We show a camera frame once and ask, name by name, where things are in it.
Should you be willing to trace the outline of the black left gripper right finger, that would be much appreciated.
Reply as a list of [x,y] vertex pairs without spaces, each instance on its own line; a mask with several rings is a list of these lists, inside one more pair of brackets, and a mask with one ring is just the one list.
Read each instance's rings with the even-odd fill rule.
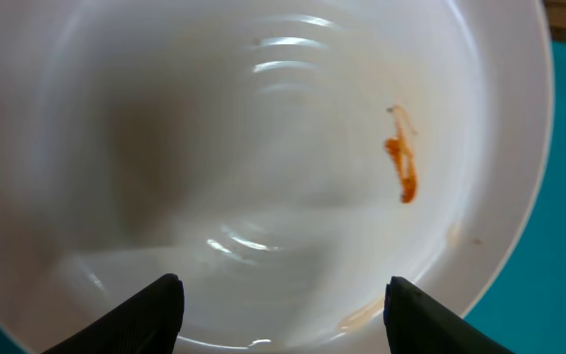
[[404,277],[386,285],[383,321],[392,354],[510,354]]

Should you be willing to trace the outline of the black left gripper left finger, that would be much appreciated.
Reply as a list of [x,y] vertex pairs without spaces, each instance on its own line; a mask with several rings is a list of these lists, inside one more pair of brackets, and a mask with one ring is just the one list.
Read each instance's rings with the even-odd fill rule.
[[45,354],[171,353],[184,308],[182,281],[166,273]]

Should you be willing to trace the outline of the white plate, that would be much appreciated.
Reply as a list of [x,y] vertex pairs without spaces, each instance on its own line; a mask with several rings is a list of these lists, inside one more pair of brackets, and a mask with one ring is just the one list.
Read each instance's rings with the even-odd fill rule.
[[552,132],[538,0],[0,1],[0,327],[40,352],[166,273],[186,353],[384,353],[468,314]]

